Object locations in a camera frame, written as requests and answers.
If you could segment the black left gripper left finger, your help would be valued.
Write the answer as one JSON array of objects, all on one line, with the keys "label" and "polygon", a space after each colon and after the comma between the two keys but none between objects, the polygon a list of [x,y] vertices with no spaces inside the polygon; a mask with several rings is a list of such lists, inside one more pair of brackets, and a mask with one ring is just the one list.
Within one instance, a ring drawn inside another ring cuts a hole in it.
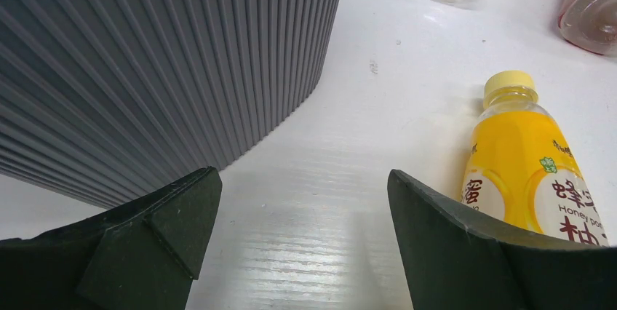
[{"label": "black left gripper left finger", "polygon": [[202,168],[90,218],[2,240],[1,307],[184,309],[222,187]]}]

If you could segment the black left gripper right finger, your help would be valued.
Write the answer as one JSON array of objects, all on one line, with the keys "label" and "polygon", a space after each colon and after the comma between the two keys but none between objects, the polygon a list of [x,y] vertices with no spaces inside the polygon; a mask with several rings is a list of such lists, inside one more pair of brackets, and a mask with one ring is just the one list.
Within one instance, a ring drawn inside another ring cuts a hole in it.
[{"label": "black left gripper right finger", "polygon": [[469,208],[401,170],[388,198],[415,309],[614,309],[616,249]]}]

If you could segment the yellow honey pomelo bottle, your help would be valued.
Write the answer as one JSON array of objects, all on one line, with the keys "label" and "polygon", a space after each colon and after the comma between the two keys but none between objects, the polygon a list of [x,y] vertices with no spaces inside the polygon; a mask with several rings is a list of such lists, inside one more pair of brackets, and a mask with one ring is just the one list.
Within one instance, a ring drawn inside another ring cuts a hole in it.
[{"label": "yellow honey pomelo bottle", "polygon": [[532,77],[502,71],[485,84],[460,202],[538,234],[607,247],[581,171]]}]

